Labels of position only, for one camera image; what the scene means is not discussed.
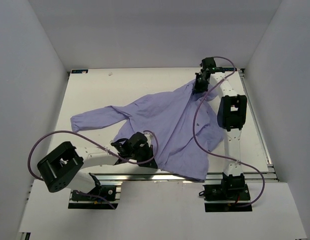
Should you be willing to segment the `blue label sticker left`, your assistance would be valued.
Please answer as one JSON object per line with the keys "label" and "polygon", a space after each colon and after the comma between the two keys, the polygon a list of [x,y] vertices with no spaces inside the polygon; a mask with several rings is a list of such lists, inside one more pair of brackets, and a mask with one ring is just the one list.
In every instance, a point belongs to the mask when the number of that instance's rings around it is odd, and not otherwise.
{"label": "blue label sticker left", "polygon": [[71,71],[71,74],[87,74],[88,70],[87,69],[73,69]]}

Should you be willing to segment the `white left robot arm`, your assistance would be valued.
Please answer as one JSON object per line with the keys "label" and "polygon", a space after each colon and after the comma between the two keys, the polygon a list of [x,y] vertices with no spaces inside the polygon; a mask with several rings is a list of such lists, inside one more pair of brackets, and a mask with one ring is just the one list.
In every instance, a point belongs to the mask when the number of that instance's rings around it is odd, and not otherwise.
{"label": "white left robot arm", "polygon": [[94,174],[85,173],[84,169],[120,164],[157,166],[155,158],[159,142],[150,130],[136,132],[130,138],[111,142],[115,152],[83,135],[81,138],[94,147],[76,148],[70,141],[65,141],[38,162],[38,179],[45,182],[49,192],[56,193],[68,188],[94,200],[102,195],[102,186]]}

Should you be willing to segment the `lilac zip jacket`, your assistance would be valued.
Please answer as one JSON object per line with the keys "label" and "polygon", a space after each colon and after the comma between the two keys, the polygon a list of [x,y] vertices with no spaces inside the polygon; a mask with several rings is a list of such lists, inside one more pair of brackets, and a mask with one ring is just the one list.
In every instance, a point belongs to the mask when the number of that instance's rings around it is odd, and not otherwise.
{"label": "lilac zip jacket", "polygon": [[193,94],[194,81],[174,91],[145,95],[126,106],[106,106],[71,117],[74,132],[103,129],[125,121],[115,140],[129,138],[136,132],[152,131],[159,142],[155,161],[158,168],[203,181],[208,172],[208,156],[199,147],[213,151],[223,140],[223,130],[210,101],[217,91],[208,94],[196,117],[193,139],[192,124],[195,111],[204,96]]}

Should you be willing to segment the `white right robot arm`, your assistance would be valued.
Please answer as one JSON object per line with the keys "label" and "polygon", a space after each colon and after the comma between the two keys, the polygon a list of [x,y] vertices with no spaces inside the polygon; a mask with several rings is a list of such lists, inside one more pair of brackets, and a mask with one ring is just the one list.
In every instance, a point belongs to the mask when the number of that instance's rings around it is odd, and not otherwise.
{"label": "white right robot arm", "polygon": [[229,59],[221,56],[219,57],[220,59],[226,60],[232,65],[233,71],[230,74],[223,76],[221,80],[217,80],[212,88],[208,88],[208,85],[215,80],[213,77],[215,73],[224,74],[226,72],[225,68],[216,65],[215,58],[216,57],[214,56],[204,58],[200,64],[200,72],[195,74],[196,78],[193,93],[204,93],[204,96],[194,114],[192,133],[193,139],[199,146],[200,144],[196,139],[195,133],[196,117],[208,94],[213,90],[217,90],[220,97],[217,123],[218,126],[224,130],[225,155],[218,155],[209,152],[202,146],[199,148],[209,155],[225,159],[221,181],[223,185],[220,187],[220,192],[224,198],[230,200],[238,195],[239,188],[242,188],[245,185],[242,163],[240,161],[240,137],[241,131],[246,122],[247,97],[238,94],[230,85],[228,78],[236,72],[236,67]]}

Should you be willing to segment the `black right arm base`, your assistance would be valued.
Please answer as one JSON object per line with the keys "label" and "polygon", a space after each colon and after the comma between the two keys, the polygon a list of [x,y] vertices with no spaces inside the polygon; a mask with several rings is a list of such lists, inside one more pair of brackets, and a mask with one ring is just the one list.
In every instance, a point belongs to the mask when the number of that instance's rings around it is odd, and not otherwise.
{"label": "black right arm base", "polygon": [[242,190],[224,193],[220,184],[203,185],[198,193],[204,199],[206,213],[251,212],[250,193],[247,184]]}

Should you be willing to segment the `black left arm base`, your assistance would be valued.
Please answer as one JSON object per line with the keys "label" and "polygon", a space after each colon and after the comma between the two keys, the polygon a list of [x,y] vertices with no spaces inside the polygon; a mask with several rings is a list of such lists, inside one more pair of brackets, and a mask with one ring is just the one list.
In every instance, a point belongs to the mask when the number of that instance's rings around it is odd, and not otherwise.
{"label": "black left arm base", "polygon": [[68,209],[77,210],[115,210],[119,204],[121,183],[101,182],[100,186],[83,193],[73,190]]}

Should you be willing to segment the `blue label sticker right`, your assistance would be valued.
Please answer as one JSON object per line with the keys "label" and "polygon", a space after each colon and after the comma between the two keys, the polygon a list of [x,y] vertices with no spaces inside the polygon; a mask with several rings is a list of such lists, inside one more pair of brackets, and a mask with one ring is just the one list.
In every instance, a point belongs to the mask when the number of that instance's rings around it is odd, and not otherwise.
{"label": "blue label sticker right", "polygon": [[235,67],[223,67],[222,70],[225,72],[233,72],[233,71],[236,72],[237,68],[235,68]]}

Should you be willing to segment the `blue label sticker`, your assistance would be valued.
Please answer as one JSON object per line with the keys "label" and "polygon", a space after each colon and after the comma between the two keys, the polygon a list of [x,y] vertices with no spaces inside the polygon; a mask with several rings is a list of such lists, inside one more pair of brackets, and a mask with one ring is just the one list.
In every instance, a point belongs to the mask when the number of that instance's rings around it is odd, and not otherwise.
{"label": "blue label sticker", "polygon": [[237,68],[235,68],[235,67],[223,67],[222,70],[225,72],[233,72],[233,71],[236,72]]}
{"label": "blue label sticker", "polygon": [[71,71],[71,74],[87,74],[88,70],[87,69],[73,69]]}

